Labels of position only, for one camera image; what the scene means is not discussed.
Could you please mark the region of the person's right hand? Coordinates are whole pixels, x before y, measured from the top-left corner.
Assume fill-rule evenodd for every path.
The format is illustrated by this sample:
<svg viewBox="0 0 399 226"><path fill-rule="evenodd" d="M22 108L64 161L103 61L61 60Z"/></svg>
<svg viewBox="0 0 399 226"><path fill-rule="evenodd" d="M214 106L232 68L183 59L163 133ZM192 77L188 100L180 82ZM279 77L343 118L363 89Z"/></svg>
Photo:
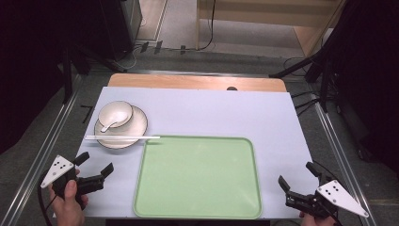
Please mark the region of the person's right hand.
<svg viewBox="0 0 399 226"><path fill-rule="evenodd" d="M300 212L301 226L335 226L336 221L332 217L316 218L308 213Z"/></svg>

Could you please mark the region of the green plastic tray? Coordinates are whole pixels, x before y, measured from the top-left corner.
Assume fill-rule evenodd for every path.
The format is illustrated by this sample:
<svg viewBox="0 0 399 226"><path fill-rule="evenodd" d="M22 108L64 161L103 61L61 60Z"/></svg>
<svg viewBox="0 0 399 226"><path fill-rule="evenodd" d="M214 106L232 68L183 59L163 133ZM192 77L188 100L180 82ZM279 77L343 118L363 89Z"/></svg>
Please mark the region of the green plastic tray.
<svg viewBox="0 0 399 226"><path fill-rule="evenodd" d="M134 200L137 216L255 219L262 210L248 139L164 136L145 143Z"/></svg>

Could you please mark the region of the person's left hand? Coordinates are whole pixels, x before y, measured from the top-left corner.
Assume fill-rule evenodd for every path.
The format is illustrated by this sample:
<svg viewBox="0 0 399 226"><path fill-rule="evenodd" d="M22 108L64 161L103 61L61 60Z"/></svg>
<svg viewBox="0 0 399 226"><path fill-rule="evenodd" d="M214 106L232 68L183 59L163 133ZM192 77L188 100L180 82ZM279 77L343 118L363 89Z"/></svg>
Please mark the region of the person's left hand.
<svg viewBox="0 0 399 226"><path fill-rule="evenodd" d="M51 206L56 215L56 226L84 226L85 214L76 201L77 183L70 180L64 189L64 198L59 198L53 185L48 186L49 197L53 201Z"/></svg>

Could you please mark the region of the light wooden shelf unit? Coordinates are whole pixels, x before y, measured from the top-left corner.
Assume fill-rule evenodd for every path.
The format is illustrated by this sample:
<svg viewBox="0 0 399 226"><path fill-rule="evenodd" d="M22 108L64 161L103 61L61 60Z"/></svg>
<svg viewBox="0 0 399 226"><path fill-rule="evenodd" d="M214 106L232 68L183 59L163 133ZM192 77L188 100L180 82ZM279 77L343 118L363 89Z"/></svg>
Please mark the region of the light wooden shelf unit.
<svg viewBox="0 0 399 226"><path fill-rule="evenodd" d="M197 0L196 47L200 19L291 25L305 57L318 49L327 30L339 21L347 0Z"/></svg>

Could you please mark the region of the black metal stand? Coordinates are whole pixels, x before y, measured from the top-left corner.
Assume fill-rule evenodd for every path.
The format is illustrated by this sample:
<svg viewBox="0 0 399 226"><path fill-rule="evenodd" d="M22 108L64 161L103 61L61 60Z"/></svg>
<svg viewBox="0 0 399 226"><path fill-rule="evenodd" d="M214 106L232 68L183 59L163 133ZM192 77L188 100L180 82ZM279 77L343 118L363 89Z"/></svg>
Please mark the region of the black metal stand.
<svg viewBox="0 0 399 226"><path fill-rule="evenodd" d="M323 111L327 113L328 85L331 75L333 75L333 71L332 61L327 57L324 49L319 50L309 57L303 58L301 61L285 68L279 73L269 74L268 77L283 78L284 76L303 69L306 66L309 66L309 68L306 70L304 77L308 83L314 83L319 77L321 77L318 103L322 107Z"/></svg>
<svg viewBox="0 0 399 226"><path fill-rule="evenodd" d="M79 44L65 44L62 47L62 74L64 77L64 100L66 104L72 97L72 65L82 74L88 74L90 67L85 56L93 58L112 72L122 73L123 69L107 61L87 47Z"/></svg>

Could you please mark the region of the black cabinet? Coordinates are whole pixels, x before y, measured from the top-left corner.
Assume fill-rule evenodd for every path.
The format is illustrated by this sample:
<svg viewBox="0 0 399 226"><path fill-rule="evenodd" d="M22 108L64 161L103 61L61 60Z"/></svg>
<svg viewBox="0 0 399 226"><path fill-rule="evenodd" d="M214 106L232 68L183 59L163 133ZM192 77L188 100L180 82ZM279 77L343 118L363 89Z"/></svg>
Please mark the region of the black cabinet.
<svg viewBox="0 0 399 226"><path fill-rule="evenodd" d="M133 51L142 13L139 0L100 0L106 39L110 41L107 55L120 60Z"/></svg>

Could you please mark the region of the black curtain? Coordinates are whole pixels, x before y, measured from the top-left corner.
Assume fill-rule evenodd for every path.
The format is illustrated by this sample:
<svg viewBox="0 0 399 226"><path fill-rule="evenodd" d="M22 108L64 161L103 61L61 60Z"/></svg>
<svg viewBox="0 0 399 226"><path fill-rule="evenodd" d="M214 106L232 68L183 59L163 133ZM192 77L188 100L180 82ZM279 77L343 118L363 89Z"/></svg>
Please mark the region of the black curtain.
<svg viewBox="0 0 399 226"><path fill-rule="evenodd" d="M347 0L331 39L339 105L360 156L399 177L399 0Z"/></svg>
<svg viewBox="0 0 399 226"><path fill-rule="evenodd" d="M84 0L0 0L0 154L14 146L70 79L58 65L89 65L77 48Z"/></svg>

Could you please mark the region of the white chopstick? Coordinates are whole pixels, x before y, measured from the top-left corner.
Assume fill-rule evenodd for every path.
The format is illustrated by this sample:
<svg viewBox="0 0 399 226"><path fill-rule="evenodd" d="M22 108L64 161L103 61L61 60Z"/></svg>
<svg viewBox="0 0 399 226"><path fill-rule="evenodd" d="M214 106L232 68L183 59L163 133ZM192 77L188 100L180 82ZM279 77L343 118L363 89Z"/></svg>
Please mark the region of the white chopstick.
<svg viewBox="0 0 399 226"><path fill-rule="evenodd" d="M159 136L154 137L127 137L127 136L87 136L86 140L133 140L133 139L158 139L161 138Z"/></svg>
<svg viewBox="0 0 399 226"><path fill-rule="evenodd" d="M157 139L160 136L85 136L85 139Z"/></svg>

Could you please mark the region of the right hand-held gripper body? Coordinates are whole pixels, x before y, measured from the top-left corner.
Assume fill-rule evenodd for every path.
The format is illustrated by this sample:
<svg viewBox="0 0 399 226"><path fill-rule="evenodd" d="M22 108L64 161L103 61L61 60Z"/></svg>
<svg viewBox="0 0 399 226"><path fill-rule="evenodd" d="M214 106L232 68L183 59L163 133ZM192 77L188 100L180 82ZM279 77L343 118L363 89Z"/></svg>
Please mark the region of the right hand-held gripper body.
<svg viewBox="0 0 399 226"><path fill-rule="evenodd" d="M369 213L349 194L337 181L330 181L318 186L314 194L302 195L291 190L285 184L286 205L317 218L327 218L335 214L339 208L358 216L367 218Z"/></svg>

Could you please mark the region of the white bowl with dark rim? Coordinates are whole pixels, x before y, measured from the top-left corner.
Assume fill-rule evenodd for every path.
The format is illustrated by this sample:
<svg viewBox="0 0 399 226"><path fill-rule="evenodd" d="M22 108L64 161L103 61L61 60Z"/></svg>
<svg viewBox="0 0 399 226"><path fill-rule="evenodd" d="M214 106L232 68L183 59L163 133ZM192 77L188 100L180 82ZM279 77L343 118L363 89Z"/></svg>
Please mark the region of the white bowl with dark rim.
<svg viewBox="0 0 399 226"><path fill-rule="evenodd" d="M116 128L125 124L133 116L132 106L124 101L115 101L105 105L98 120L103 127Z"/></svg>

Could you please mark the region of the white plate with dark rim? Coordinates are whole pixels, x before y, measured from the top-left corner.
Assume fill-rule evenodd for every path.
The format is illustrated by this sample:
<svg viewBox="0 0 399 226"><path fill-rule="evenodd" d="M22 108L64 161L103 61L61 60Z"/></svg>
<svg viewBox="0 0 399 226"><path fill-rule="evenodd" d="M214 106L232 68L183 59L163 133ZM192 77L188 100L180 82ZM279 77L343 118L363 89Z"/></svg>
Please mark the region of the white plate with dark rim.
<svg viewBox="0 0 399 226"><path fill-rule="evenodd" d="M132 136L141 137L146 133L148 120L145 113L136 106L132 106L133 116L125 124L119 127L110 127L105 133L101 132L102 125L96 121L94 126L95 136ZM115 139L99 139L98 142L110 149L121 149L129 147L137 142L137 139L115 140Z"/></svg>

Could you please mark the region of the pale lavender table sheet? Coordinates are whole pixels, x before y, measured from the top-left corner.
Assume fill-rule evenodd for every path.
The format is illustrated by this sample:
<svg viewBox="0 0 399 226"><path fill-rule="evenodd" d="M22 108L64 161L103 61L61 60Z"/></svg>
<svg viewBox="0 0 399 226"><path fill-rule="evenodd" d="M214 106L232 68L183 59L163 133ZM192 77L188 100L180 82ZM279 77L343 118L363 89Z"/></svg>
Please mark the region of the pale lavender table sheet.
<svg viewBox="0 0 399 226"><path fill-rule="evenodd" d="M311 155L287 92L108 87L102 90L95 108L101 110L113 101L126 101L142 109L149 122L149 136L248 139L262 198L258 218L296 218L296 210L285 204L280 176L300 193L312 193L317 187L305 167ZM134 200L147 141L116 150L96 141L82 141L79 150L90 155L80 168L83 176L96 174L110 163L114 166L104 189L90 194L87 217L140 218L134 211Z"/></svg>

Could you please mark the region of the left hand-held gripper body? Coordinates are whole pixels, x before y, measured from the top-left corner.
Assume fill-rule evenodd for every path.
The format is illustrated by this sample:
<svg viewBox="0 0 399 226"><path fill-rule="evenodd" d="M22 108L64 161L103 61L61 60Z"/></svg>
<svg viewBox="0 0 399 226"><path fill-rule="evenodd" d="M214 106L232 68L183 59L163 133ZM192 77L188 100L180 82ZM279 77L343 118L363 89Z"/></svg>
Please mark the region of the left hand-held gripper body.
<svg viewBox="0 0 399 226"><path fill-rule="evenodd" d="M88 193L95 192L104 188L104 177L101 175L90 176L87 178L78 177L73 161L66 159L61 155L57 155L51 167L45 172L44 177L40 181L40 187L45 188L53 185L52 189L55 194L64 198L64 189L70 180L77 183L77 193L75 196L76 201L84 209L82 196Z"/></svg>

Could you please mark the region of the aluminium floor rail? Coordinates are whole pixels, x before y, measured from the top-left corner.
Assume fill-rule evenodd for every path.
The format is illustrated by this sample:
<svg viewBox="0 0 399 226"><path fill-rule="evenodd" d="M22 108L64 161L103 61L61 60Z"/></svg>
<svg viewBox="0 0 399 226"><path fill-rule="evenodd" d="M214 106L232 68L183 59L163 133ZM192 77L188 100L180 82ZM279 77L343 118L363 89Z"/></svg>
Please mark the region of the aluminium floor rail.
<svg viewBox="0 0 399 226"><path fill-rule="evenodd" d="M325 113L323 108L319 105L315 105L317 115L320 122L322 123L324 130L327 135L328 142L330 144L331 150L333 151L340 171L343 175L343 180L345 181L348 192L352 197L363 207L368 213L369 217L361 217L360 221L363 226L377 226L375 218L370 210L369 204L363 191L360 187L357 177L350 166L348 158L345 155L344 148L335 132L332 122L329 118L328 113Z"/></svg>
<svg viewBox="0 0 399 226"><path fill-rule="evenodd" d="M15 226L51 155L82 84L72 79L72 96L62 104L61 92L34 119L15 146L0 154L0 226Z"/></svg>

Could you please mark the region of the wooden table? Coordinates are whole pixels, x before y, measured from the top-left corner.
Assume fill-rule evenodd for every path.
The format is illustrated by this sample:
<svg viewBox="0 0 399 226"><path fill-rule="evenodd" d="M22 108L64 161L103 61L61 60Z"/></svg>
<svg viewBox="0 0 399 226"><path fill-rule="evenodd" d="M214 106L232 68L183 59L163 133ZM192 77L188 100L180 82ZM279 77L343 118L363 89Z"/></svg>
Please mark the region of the wooden table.
<svg viewBox="0 0 399 226"><path fill-rule="evenodd" d="M286 92L285 84L275 78L249 78L208 75L115 73L109 87L151 89L211 89Z"/></svg>

